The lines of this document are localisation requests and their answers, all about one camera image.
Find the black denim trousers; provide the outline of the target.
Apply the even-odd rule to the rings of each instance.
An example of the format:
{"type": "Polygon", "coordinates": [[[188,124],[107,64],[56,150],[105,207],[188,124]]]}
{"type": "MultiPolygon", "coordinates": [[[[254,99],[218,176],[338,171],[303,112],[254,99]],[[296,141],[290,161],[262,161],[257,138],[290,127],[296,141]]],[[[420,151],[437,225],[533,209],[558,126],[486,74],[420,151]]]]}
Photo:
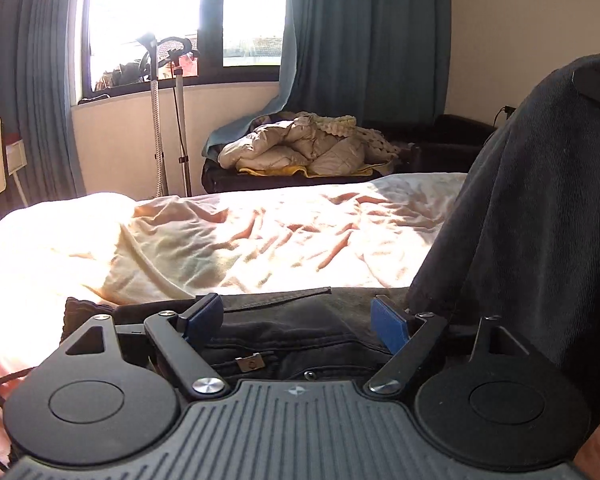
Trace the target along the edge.
{"type": "MultiPolygon", "coordinates": [[[[391,298],[465,336],[497,315],[585,398],[600,424],[600,103],[573,82],[600,54],[554,70],[494,132],[413,284],[391,298]]],[[[369,292],[276,292],[227,300],[202,357],[230,384],[366,382],[389,359],[370,330],[369,292]],[[257,370],[239,360],[262,356],[257,370]]]]}

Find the white wrinkled bed sheet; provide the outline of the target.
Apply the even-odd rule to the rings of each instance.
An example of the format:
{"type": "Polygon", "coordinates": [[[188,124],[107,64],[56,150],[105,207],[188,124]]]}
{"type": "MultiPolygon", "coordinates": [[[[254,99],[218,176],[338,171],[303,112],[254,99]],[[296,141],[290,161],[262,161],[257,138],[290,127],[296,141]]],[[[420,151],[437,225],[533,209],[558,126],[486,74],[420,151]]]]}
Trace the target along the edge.
{"type": "Polygon", "coordinates": [[[0,377],[58,346],[68,298],[126,306],[206,292],[405,287],[462,174],[137,202],[40,203],[0,221],[0,377]]]}

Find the black sofa bench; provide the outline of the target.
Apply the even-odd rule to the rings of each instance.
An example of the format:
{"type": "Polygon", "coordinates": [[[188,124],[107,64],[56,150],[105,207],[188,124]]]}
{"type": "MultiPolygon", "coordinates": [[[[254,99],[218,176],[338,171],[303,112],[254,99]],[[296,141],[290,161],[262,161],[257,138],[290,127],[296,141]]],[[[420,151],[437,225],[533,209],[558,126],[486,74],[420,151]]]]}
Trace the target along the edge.
{"type": "Polygon", "coordinates": [[[374,180],[387,174],[466,172],[493,126],[443,114],[430,125],[360,126],[352,116],[279,113],[204,162],[208,193],[374,180]]]}

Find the beige quilted jacket pile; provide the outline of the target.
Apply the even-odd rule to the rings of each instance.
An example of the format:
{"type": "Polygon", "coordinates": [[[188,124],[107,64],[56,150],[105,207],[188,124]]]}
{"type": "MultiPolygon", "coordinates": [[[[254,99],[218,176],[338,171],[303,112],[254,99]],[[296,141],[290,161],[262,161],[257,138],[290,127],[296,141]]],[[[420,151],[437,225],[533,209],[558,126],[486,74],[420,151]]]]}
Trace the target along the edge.
{"type": "Polygon", "coordinates": [[[222,148],[218,164],[257,177],[356,177],[389,171],[399,155],[400,148],[353,116],[300,112],[258,118],[247,134],[222,148]]]}

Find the teal curtain right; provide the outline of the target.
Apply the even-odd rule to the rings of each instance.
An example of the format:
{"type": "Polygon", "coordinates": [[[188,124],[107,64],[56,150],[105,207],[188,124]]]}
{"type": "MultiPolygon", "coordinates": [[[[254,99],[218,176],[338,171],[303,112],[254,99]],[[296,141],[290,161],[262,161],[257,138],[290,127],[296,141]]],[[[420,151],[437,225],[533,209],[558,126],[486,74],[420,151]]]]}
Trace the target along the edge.
{"type": "Polygon", "coordinates": [[[452,0],[285,0],[278,93],[259,113],[430,124],[445,107],[451,22],[452,0]]]}

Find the teal curtain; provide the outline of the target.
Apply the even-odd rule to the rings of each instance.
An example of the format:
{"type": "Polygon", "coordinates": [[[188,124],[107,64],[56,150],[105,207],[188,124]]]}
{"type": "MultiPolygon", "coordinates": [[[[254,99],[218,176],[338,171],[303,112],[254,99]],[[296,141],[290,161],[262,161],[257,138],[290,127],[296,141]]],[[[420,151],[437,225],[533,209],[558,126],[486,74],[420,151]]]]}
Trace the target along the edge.
{"type": "Polygon", "coordinates": [[[451,22],[452,0],[285,0],[278,93],[259,113],[430,124],[445,107],[451,22]]]}
{"type": "Polygon", "coordinates": [[[70,100],[71,0],[0,0],[0,118],[20,136],[33,203],[84,193],[70,100]]]}

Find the dark framed window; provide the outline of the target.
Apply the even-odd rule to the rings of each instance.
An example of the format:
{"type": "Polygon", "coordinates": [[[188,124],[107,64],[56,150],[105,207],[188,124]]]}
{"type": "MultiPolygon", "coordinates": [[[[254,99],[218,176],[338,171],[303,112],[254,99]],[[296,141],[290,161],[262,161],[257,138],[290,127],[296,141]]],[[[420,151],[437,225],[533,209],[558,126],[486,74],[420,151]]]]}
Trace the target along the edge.
{"type": "Polygon", "coordinates": [[[186,84],[276,81],[282,62],[287,0],[83,0],[83,99],[148,88],[149,55],[140,38],[158,41],[161,87],[173,77],[170,51],[183,39],[186,84]]]}

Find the teal curtain left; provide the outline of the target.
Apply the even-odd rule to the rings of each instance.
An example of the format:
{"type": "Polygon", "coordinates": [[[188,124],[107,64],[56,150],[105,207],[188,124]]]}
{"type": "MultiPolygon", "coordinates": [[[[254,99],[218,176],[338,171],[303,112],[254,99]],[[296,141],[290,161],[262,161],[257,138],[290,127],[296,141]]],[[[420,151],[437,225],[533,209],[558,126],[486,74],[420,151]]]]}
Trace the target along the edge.
{"type": "Polygon", "coordinates": [[[70,100],[71,0],[0,0],[0,118],[20,136],[33,203],[84,193],[70,100]]]}

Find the wall power socket with plug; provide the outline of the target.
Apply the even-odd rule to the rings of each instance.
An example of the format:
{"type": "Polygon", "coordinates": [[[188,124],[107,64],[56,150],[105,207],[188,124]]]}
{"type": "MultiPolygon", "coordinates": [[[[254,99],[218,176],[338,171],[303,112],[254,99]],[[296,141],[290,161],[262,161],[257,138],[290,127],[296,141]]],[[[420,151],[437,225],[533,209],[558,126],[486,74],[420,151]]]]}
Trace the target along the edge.
{"type": "Polygon", "coordinates": [[[492,126],[494,128],[498,128],[503,125],[504,122],[507,122],[509,118],[515,113],[516,107],[511,105],[502,106],[495,114],[492,126]]]}

